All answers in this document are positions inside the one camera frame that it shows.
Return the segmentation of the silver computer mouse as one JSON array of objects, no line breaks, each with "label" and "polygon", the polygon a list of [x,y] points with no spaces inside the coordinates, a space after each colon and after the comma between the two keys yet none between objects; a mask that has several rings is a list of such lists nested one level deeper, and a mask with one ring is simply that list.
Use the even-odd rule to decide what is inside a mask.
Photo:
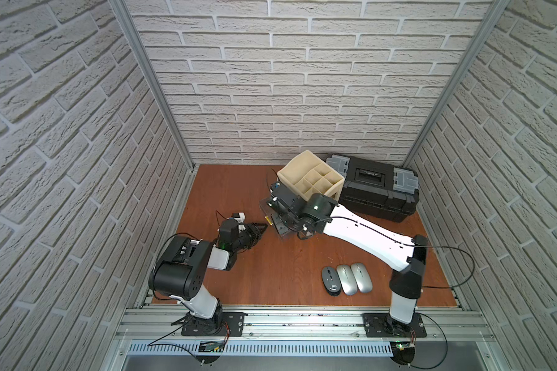
[{"label": "silver computer mouse", "polygon": [[368,273],[368,269],[362,263],[354,263],[351,264],[351,270],[359,292],[364,294],[372,292],[373,283]]},{"label": "silver computer mouse", "polygon": [[352,268],[349,265],[341,264],[337,266],[336,270],[343,293],[345,295],[355,295],[358,287]]}]

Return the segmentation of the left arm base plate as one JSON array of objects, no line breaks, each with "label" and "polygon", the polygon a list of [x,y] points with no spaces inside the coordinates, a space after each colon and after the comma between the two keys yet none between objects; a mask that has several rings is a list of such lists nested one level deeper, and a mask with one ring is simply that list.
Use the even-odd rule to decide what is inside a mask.
[{"label": "left arm base plate", "polygon": [[181,329],[185,337],[241,337],[244,329],[244,312],[223,312],[203,319],[189,315]]}]

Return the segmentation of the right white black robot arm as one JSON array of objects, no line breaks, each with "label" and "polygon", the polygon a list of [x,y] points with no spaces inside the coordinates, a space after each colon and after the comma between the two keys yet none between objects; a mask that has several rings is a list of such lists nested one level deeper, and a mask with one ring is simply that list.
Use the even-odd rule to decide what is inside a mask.
[{"label": "right white black robot arm", "polygon": [[321,193],[305,200],[280,182],[271,185],[269,192],[267,205],[287,229],[298,233],[301,238],[317,234],[335,237],[387,264],[392,269],[387,323],[401,326],[411,323],[422,294],[427,256],[424,237],[417,235],[411,238],[386,230]]}]

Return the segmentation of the clear drawer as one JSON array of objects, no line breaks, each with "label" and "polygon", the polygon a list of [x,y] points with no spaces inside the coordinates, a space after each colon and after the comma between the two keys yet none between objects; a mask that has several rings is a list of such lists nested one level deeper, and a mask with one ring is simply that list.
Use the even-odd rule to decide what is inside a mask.
[{"label": "clear drawer", "polygon": [[271,207],[271,203],[271,197],[266,197],[259,202],[259,208],[266,223],[269,224],[269,228],[273,230],[282,241],[294,237],[296,233],[292,229],[289,229],[281,216]]}]

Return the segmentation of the beige drawer organizer cabinet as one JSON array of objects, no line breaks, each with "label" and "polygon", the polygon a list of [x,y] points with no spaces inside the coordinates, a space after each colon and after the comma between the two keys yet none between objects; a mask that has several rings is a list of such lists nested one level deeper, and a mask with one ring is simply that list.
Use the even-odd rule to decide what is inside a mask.
[{"label": "beige drawer organizer cabinet", "polygon": [[294,157],[277,174],[283,185],[305,201],[317,193],[338,201],[345,181],[339,172],[310,150]]}]

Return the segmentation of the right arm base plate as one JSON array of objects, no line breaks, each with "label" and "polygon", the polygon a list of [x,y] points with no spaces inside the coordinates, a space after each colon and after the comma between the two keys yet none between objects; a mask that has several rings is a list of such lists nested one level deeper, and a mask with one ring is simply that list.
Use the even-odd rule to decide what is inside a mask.
[{"label": "right arm base plate", "polygon": [[361,315],[368,338],[426,338],[427,332],[421,315],[414,313],[412,321],[405,324],[394,320],[388,313]]}]

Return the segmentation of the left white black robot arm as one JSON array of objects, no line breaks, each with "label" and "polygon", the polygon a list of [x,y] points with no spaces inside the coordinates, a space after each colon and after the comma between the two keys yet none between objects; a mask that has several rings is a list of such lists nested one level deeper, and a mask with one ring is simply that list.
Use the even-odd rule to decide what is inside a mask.
[{"label": "left white black robot arm", "polygon": [[221,223],[213,241],[174,234],[151,271],[149,289],[187,308],[185,321],[196,327],[196,334],[214,334],[227,325],[220,300],[204,287],[205,274],[209,269],[232,269],[238,255],[252,249],[267,228],[267,224],[246,224],[237,213]]}]

